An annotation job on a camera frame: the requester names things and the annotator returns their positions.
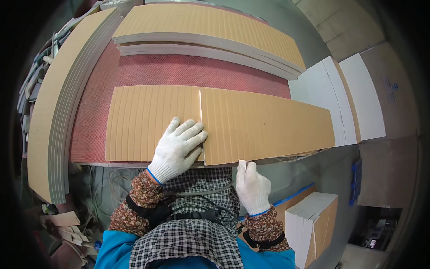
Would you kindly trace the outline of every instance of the gloved hand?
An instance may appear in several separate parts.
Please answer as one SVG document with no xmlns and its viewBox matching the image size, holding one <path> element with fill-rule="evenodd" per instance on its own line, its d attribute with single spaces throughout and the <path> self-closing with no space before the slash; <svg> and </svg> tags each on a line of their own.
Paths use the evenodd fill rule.
<svg viewBox="0 0 430 269">
<path fill-rule="evenodd" d="M 270 181 L 257 172 L 255 162 L 249 162 L 246 170 L 242 165 L 237 167 L 236 192 L 250 216 L 269 210 Z"/>
<path fill-rule="evenodd" d="M 179 123 L 179 118 L 174 117 L 148 165 L 147 171 L 160 185 L 190 169 L 202 152 L 201 147 L 196 147 L 208 137 L 207 132 L 200 132 L 203 130 L 200 121 L 195 124 L 195 121 L 187 120 L 181 126 Z"/>
</svg>

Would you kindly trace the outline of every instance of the red conveyor belt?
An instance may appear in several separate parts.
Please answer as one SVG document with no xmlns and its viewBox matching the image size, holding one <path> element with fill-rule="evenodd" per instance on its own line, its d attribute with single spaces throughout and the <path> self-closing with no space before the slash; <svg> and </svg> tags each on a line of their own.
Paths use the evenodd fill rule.
<svg viewBox="0 0 430 269">
<path fill-rule="evenodd" d="M 110 163 L 104 159 L 104 144 L 114 87 L 157 84 L 240 90 L 291 99 L 287 80 L 257 69 L 185 55 L 121 57 L 111 42 L 97 61 L 82 94 L 71 137 L 69 161 Z"/>
</svg>

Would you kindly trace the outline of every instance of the plaid fabric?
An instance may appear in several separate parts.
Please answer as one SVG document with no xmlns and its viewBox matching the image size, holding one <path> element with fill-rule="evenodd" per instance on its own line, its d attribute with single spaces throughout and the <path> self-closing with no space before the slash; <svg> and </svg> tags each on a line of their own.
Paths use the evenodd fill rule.
<svg viewBox="0 0 430 269">
<path fill-rule="evenodd" d="M 232 169 L 209 168 L 190 169 L 168 181 L 167 192 L 204 192 L 222 188 L 232 180 Z M 234 187 L 218 193 L 178 198 L 172 209 L 175 213 L 205 211 L 218 206 L 225 207 L 239 215 L 240 202 Z M 222 211 L 221 219 L 234 218 Z M 172 220 L 158 225 L 154 230 L 139 238 L 133 245 L 129 267 L 150 268 L 157 260 L 201 256 L 212 261 L 218 268 L 243 268 L 236 237 L 237 221 L 216 224 L 204 219 Z"/>
</svg>

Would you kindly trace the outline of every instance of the blue shirt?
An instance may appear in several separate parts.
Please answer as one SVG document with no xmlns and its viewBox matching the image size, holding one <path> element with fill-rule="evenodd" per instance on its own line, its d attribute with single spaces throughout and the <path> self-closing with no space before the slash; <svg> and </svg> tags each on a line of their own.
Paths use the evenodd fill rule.
<svg viewBox="0 0 430 269">
<path fill-rule="evenodd" d="M 139 237 L 119 231 L 105 231 L 103 244 L 97 256 L 95 269 L 127 269 L 134 242 Z M 241 239 L 237 238 L 244 269 L 285 268 L 294 269 L 294 250 L 281 252 L 255 252 Z M 175 258 L 156 261 L 159 269 L 202 268 L 216 269 L 211 261 L 203 257 Z"/>
</svg>

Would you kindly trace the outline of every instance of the floral sleeve cover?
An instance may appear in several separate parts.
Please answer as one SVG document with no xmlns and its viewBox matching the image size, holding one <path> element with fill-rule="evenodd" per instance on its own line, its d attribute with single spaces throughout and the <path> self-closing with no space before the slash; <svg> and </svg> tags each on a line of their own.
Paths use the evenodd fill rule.
<svg viewBox="0 0 430 269">
<path fill-rule="evenodd" d="M 148 177 L 146 171 L 143 171 L 132 180 L 132 189 L 129 195 L 136 205 L 145 208 L 154 208 L 163 197 L 163 187 L 156 185 Z M 111 220 L 112 222 L 108 230 L 132 233 L 137 236 L 143 236 L 148 226 L 148 220 L 137 216 L 137 213 L 129 208 L 126 201 L 123 201 L 115 209 Z"/>
<path fill-rule="evenodd" d="M 249 236 L 252 240 L 258 242 L 273 241 L 282 234 L 284 225 L 282 222 L 276 220 L 276 214 L 275 207 L 271 205 L 270 209 L 264 214 L 259 216 L 246 215 L 245 225 L 249 230 Z M 280 252 L 289 249 L 291 248 L 285 238 L 281 243 L 264 251 Z"/>
</svg>

